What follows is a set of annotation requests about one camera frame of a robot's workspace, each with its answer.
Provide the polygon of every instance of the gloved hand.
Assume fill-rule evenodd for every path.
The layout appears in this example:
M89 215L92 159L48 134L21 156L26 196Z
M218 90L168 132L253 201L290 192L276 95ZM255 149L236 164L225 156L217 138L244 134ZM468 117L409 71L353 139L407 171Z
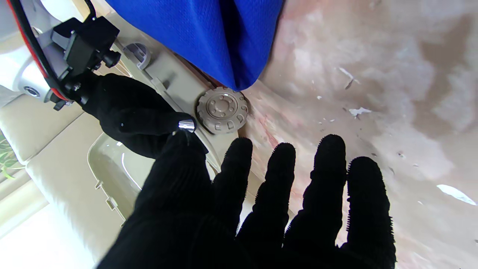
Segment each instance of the gloved hand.
M251 155L249 139L234 140L211 182L197 137L186 131L170 136L98 268L394 268L390 203L380 169L359 157L347 174L345 143L337 135L318 146L303 209L285 235L295 149L279 144L236 236ZM339 249L346 181L348 242Z
M178 123L193 119L187 113L175 112L154 89L116 74L99 77L83 110L97 118L111 138L154 159Z
M296 268L394 268L395 246L390 203L378 165L358 157L346 170L345 143L338 135L322 139L314 158L312 180L303 209L288 221L294 179L295 149L279 144L269 159L265 182L236 240L259 266L276 262ZM350 210L347 242L335 239L342 226L342 193L348 182Z

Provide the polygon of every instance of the peeling paint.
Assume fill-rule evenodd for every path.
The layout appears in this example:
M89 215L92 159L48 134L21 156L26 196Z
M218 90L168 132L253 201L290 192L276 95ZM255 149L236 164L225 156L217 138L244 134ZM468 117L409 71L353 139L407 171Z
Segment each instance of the peeling paint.
M360 107L359 109L349 109L348 110L352 116L357 117L357 115L362 115L363 113L372 113L372 110Z
M477 204L477 203L475 203L475 201L470 199L466 194L462 193L460 190L458 190L456 188L453 188L452 186L440 184L440 185L437 185L437 187L442 192L444 192L448 195L451 195L451 196L455 197L456 199L458 199L460 201L463 201L465 203L469 203L469 204L475 205L475 206Z

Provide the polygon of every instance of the blue fabric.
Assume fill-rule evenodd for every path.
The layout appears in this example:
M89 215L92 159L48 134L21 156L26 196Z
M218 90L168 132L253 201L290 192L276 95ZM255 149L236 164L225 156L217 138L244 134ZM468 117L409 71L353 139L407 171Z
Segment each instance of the blue fabric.
M222 84L252 85L264 69L282 0L107 0L116 12Z

